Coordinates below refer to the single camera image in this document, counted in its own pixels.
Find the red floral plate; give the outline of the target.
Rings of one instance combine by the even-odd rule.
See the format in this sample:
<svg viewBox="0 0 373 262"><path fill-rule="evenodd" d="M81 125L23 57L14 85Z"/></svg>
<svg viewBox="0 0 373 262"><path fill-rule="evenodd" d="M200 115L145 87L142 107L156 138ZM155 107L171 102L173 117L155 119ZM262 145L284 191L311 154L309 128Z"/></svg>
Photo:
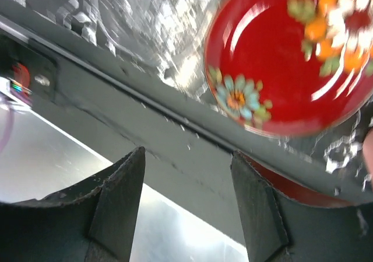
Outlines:
<svg viewBox="0 0 373 262"><path fill-rule="evenodd" d="M218 105L248 131L320 132L372 96L372 0L225 0L204 59Z"/></svg>

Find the pink plastic cup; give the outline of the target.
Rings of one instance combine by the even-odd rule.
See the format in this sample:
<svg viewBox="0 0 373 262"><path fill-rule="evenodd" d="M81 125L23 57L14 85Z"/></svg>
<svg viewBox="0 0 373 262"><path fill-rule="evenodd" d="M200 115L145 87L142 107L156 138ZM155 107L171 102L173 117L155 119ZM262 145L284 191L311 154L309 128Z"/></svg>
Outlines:
<svg viewBox="0 0 373 262"><path fill-rule="evenodd" d="M370 175L373 174L373 130L370 130L363 142L363 157L367 171Z"/></svg>

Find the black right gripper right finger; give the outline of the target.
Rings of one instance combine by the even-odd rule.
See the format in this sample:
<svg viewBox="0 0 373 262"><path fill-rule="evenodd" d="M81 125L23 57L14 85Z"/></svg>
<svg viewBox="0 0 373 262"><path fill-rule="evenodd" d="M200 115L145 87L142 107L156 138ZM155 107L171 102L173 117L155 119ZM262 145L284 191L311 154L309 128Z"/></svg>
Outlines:
<svg viewBox="0 0 373 262"><path fill-rule="evenodd" d="M372 203L313 191L241 152L231 176L249 261L372 261Z"/></svg>

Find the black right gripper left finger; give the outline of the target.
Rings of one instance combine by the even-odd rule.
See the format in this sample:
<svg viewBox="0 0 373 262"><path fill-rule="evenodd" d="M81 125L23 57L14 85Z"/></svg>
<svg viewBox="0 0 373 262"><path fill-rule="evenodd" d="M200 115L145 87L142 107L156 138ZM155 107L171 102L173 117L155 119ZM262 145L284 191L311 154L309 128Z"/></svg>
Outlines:
<svg viewBox="0 0 373 262"><path fill-rule="evenodd" d="M145 176L138 147L41 200L1 204L2 261L129 261Z"/></svg>

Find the clear glass plate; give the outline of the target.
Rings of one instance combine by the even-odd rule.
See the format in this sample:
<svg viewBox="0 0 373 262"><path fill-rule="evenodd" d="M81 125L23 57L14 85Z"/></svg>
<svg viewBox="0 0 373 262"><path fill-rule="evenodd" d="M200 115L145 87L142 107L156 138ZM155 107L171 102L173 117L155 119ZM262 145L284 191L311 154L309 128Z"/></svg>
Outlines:
<svg viewBox="0 0 373 262"><path fill-rule="evenodd" d="M201 44L220 0L94 0L117 50L153 67L183 60Z"/></svg>

